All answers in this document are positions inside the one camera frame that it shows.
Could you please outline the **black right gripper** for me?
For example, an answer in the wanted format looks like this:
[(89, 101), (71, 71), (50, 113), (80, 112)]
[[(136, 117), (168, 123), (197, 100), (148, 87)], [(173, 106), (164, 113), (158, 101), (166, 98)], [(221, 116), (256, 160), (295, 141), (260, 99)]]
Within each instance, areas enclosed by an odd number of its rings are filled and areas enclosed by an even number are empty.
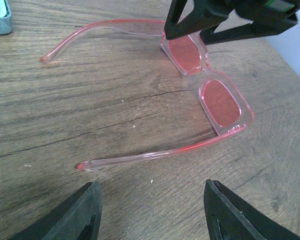
[[(171, 2), (164, 34), (174, 40), (201, 31), (205, 45), (279, 35), (298, 24), (300, 0), (194, 0), (192, 11), (180, 19), (186, 0)], [(230, 12), (252, 23), (215, 32)]]

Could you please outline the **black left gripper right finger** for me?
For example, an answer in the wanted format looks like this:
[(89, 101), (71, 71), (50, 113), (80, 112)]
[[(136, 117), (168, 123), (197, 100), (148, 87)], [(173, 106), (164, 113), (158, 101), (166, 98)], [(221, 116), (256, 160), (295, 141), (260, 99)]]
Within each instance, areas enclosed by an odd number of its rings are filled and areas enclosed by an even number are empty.
[(217, 180), (206, 180), (203, 201), (211, 240), (300, 240)]

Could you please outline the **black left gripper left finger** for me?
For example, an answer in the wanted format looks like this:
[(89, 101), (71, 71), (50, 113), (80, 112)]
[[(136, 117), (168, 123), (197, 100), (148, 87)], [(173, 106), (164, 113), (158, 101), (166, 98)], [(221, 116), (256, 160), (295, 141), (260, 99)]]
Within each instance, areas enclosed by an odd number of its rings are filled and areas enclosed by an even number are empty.
[(102, 217), (102, 191), (88, 182), (11, 240), (96, 240)]

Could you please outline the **red transparent sunglasses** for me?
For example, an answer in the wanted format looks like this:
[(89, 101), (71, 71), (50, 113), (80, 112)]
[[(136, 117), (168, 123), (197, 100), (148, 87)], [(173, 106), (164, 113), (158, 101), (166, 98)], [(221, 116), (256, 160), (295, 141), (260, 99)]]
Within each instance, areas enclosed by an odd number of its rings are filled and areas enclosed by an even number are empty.
[(159, 36), (161, 37), (161, 48), (181, 74), (190, 76), (202, 71), (206, 73), (206, 77), (198, 89), (198, 96), (216, 136), (170, 150), (83, 161), (77, 165), (77, 169), (92, 171), (98, 167), (181, 154), (226, 139), (253, 122), (254, 112), (232, 80), (224, 73), (211, 69), (208, 50), (199, 35), (192, 33), (174, 40), (167, 40), (164, 25), (164, 21), (154, 19), (113, 19), (90, 23), (64, 38), (50, 52), (41, 57), (40, 61), (46, 64), (53, 62), (72, 41), (94, 29), (108, 28), (128, 34)]

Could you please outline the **light blue glasses case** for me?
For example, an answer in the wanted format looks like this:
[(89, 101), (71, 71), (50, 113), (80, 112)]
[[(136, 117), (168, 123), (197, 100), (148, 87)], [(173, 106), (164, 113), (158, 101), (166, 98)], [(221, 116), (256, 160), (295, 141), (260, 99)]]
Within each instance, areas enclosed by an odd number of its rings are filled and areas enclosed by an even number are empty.
[(0, 0), (0, 35), (8, 35), (12, 30), (12, 11), (9, 2)]

